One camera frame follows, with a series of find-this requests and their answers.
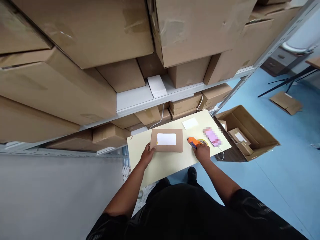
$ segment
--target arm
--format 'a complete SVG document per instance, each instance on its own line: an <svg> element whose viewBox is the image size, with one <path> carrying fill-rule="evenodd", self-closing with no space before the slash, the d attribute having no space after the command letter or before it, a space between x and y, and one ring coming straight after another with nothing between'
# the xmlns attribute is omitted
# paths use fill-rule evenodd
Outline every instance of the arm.
<svg viewBox="0 0 320 240"><path fill-rule="evenodd" d="M210 160L210 147L198 144L197 149L193 149L197 159L206 170L211 182L216 189L224 205L228 206L232 195L241 187L229 178Z"/></svg>
<svg viewBox="0 0 320 240"><path fill-rule="evenodd" d="M149 146L150 143L146 145L139 163L107 205L103 213L108 213L110 216L126 215L128 218L131 218L138 199L144 170L147 168L156 150L153 148L149 151Z"/></svg>

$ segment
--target light yellow table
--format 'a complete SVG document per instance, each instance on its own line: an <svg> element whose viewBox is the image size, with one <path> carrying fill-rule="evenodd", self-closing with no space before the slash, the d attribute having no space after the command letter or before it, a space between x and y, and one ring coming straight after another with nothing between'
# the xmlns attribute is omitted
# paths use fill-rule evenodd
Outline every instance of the light yellow table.
<svg viewBox="0 0 320 240"><path fill-rule="evenodd" d="M186 130L182 125L182 122L190 118L195 118L198 125ZM221 152L220 149L214 147L203 134L203 129L206 127L211 127L218 135L222 141L222 145L219 146L222 151L231 148L231 145L207 111L200 111L190 116L156 127L183 129L183 152L155 152L152 161L144 172L141 188L198 162L193 153L192 147L187 142L188 137L206 140L210 147L210 156ZM146 144L150 142L151 132L152 129L127 138L131 169L136 167Z"/></svg>

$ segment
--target white sticker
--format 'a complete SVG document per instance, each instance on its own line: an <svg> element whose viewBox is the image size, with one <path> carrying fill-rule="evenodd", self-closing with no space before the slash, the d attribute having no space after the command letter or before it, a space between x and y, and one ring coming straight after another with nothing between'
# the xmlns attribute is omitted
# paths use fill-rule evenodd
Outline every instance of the white sticker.
<svg viewBox="0 0 320 240"><path fill-rule="evenodd" d="M157 145L176 145L176 134L175 133L158 133L157 134Z"/></svg>
<svg viewBox="0 0 320 240"><path fill-rule="evenodd" d="M190 118L189 120L182 122L182 124L183 124L185 129L189 129L189 128L192 128L194 126L197 126L198 122L197 122L197 120L195 118Z"/></svg>
<svg viewBox="0 0 320 240"><path fill-rule="evenodd" d="M239 140L239 142L245 141L247 142L244 137L241 135L241 133L236 133L235 134L236 138Z"/></svg>

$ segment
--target table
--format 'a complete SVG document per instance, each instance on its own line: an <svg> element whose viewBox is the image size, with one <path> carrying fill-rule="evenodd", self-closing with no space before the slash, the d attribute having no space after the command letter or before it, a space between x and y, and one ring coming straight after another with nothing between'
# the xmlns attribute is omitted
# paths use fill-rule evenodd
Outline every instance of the table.
<svg viewBox="0 0 320 240"><path fill-rule="evenodd" d="M182 122L190 118L195 118L198 122L198 125L186 130L184 129ZM147 169L144 172L141 188L173 173L176 173L182 169L190 167L191 165L198 162L193 153L192 147L187 142L188 137L206 140L210 147L210 156L220 153L221 150L219 148L215 148L204 136L203 129L206 127L211 127L220 138L220 140L222 141L222 145L219 147L222 151L231 148L230 143L225 138L222 131L219 129L219 127L207 111L200 111L198 113L194 113L187 117L156 127L183 129L183 152L155 152L152 161L149 163ZM148 130L127 138L130 165L132 170L138 164L146 144L150 142L151 132L152 130Z"/></svg>
<svg viewBox="0 0 320 240"><path fill-rule="evenodd" d="M289 77L289 78L286 78L286 79L281 79L281 80L278 80L278 81L274 81L274 82L282 82L282 83L280 83L277 86L271 88L270 90L262 93L258 97L261 97L261 96L263 96L263 95L265 95L265 94L267 94L267 93L269 93L269 92L271 92L271 91L273 91L273 90L275 90L275 89L277 89L277 88L289 83L289 87L288 87L288 89L286 91L286 93L287 93L289 91L289 89L291 88L293 82L296 79L304 76L304 77L301 78L301 79L303 79L303 78L309 76L310 74L315 73L316 71L320 70L320 57L308 59L308 60L306 60L306 63L310 64L310 66L307 67L306 69L302 70L300 73L294 75L293 77Z"/></svg>

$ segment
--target black shirt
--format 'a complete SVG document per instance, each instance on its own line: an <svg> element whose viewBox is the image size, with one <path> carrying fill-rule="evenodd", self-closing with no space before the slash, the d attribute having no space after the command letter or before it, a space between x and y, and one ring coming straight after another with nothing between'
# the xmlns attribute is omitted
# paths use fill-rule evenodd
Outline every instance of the black shirt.
<svg viewBox="0 0 320 240"><path fill-rule="evenodd" d="M166 187L132 219L102 214L87 240L131 235L148 239L306 239L247 190L235 192L225 207L188 184Z"/></svg>

